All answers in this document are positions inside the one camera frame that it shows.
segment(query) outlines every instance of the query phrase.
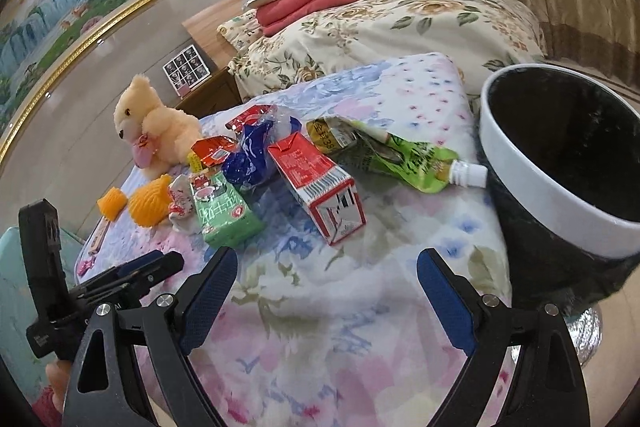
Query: gold picture frame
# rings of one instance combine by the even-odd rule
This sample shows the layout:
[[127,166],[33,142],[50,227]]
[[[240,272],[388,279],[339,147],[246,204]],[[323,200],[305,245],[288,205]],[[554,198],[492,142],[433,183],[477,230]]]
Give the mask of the gold picture frame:
[[20,131],[73,63],[151,1],[8,1],[0,12],[0,171]]

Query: floral comforter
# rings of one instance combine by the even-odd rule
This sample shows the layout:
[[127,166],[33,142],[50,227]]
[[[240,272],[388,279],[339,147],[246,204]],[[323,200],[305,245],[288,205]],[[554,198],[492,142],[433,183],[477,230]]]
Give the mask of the floral comforter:
[[[427,140],[474,161],[474,122],[453,63],[440,54],[393,58],[267,94],[308,120],[339,114]],[[216,134],[245,106],[207,117]],[[416,277],[418,254],[437,247],[481,293],[510,302],[506,250],[488,194],[447,187],[422,194],[394,178],[352,172],[367,224],[329,247],[277,176],[247,197],[266,228],[237,248],[239,276],[204,345],[190,360],[230,427],[424,427],[465,362]],[[122,186],[144,184],[134,169]],[[202,236],[167,224],[136,227],[125,210],[83,280],[158,248],[184,270],[153,288],[175,292],[208,261]],[[82,252],[79,266],[87,259]],[[513,374],[506,357],[480,425],[492,425]],[[148,354],[147,392],[162,402]]]
[[491,71],[545,52],[535,15],[516,0],[359,0],[310,14],[229,63],[244,100],[384,58],[440,52],[467,94]]

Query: white cap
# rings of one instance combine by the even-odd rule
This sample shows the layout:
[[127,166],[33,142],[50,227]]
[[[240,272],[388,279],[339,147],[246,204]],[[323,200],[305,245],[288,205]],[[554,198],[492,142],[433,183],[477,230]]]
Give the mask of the white cap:
[[449,169],[449,183],[461,187],[486,187],[487,169],[475,163],[454,160]]
[[466,174],[466,183],[471,187],[486,187],[487,169],[484,165],[469,163],[469,170]]

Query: nightstand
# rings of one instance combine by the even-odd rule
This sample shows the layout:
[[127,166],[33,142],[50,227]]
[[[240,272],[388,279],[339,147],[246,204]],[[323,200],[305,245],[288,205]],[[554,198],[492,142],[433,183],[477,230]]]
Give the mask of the nightstand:
[[238,86],[228,68],[214,73],[175,106],[200,119],[215,112],[240,105]]

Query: black trash can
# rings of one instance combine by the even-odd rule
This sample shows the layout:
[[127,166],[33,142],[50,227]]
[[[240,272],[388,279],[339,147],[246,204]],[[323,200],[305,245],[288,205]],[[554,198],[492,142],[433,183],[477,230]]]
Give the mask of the black trash can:
[[513,306],[575,315],[640,263],[640,116],[548,64],[508,66],[481,95],[479,144],[510,261]]

